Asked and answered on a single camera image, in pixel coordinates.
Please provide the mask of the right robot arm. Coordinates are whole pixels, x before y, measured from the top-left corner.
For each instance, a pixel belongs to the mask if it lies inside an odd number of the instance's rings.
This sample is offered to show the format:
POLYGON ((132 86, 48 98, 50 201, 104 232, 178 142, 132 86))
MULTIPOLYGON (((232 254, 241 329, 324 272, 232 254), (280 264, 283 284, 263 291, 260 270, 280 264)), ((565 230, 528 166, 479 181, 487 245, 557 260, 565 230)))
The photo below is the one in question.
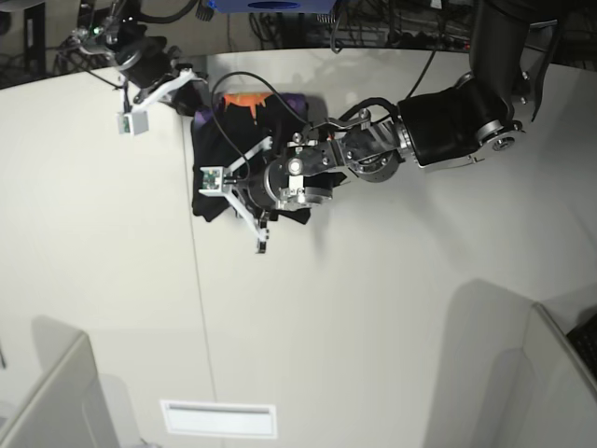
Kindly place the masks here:
POLYGON ((82 1, 76 29, 58 47, 55 67, 88 74, 98 66, 112 67, 119 82, 103 82, 121 93, 123 112, 129 116, 155 103, 191 116, 204 106, 199 85, 206 75, 181 61, 179 47, 169 46, 164 36, 149 35, 147 28, 173 24, 203 8, 202 1, 189 1, 174 14, 152 16, 142 11, 140 1, 113 1, 100 9, 94 1, 82 1))

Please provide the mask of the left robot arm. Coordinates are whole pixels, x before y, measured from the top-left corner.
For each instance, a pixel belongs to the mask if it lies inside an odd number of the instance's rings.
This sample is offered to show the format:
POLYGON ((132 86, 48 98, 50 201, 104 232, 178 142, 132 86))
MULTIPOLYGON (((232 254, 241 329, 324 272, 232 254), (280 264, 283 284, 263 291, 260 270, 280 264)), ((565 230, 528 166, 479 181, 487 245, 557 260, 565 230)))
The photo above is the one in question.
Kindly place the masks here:
POLYGON ((485 148, 512 146, 522 132, 516 102, 539 105, 545 73, 562 32, 567 1, 483 1, 472 33, 469 71, 435 93, 409 93, 390 104, 367 99, 338 119, 305 122, 303 129, 260 142, 226 168, 220 192, 264 252, 268 223, 279 215, 299 221, 330 200, 352 173, 379 183, 411 158, 422 168, 472 161, 485 148))

